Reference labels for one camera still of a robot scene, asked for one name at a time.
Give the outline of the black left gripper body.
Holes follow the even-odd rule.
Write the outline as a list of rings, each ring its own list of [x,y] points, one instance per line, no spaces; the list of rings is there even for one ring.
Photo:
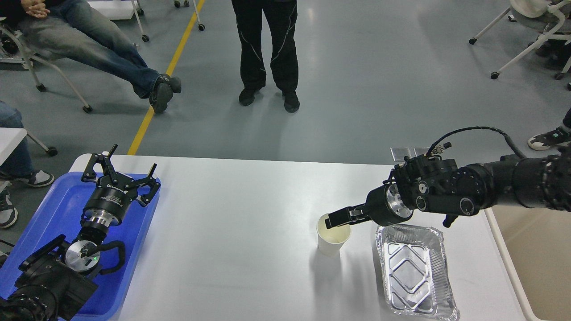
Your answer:
[[[85,217],[91,218],[102,214],[110,218],[111,226],[122,223],[134,197],[134,191],[126,189],[125,185],[130,185],[134,178],[120,174],[116,180],[114,182],[110,175],[97,179],[96,188],[83,208]]]

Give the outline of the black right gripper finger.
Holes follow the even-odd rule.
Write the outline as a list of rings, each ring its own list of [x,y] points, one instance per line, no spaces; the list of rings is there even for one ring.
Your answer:
[[[326,228],[335,228],[345,226],[347,224],[355,224],[355,218],[351,214],[354,209],[355,207],[345,207],[332,213],[326,214],[326,218],[324,219]]]

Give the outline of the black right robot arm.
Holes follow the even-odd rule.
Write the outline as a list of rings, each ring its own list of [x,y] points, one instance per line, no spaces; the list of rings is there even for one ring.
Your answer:
[[[329,213],[326,228],[374,221],[390,226],[408,221],[414,210],[445,214],[450,227],[459,216],[471,217],[495,205],[570,210],[570,148],[558,155],[526,158],[508,135],[512,155],[497,162],[457,167],[440,154],[451,144],[434,142],[422,155],[398,163],[387,180],[363,204]]]

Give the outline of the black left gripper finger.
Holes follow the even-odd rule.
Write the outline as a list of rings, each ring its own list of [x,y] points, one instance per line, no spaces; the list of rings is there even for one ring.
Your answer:
[[[130,202],[136,201],[141,207],[146,207],[151,203],[161,187],[161,183],[153,176],[157,164],[154,163],[146,177],[131,181],[130,183]],[[147,193],[140,194],[140,188],[149,187]]]
[[[108,179],[110,179],[112,183],[116,183],[117,172],[112,166],[111,157],[114,154],[117,147],[118,145],[114,144],[107,154],[92,154],[80,180],[83,182],[96,183],[101,179],[103,179],[104,177],[108,177]],[[101,166],[103,171],[103,175],[100,177],[97,177],[95,173],[95,165],[97,164]]]

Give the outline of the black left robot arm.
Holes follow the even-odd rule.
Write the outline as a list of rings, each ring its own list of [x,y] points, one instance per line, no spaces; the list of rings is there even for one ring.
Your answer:
[[[1,269],[3,321],[104,321],[116,312],[159,199],[161,183],[120,173],[92,154],[83,173],[48,191]]]

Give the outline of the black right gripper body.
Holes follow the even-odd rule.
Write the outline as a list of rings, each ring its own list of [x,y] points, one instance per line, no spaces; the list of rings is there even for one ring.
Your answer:
[[[396,183],[391,183],[369,191],[365,203],[351,209],[350,217],[355,223],[374,221],[385,227],[408,221],[413,212],[404,205]]]

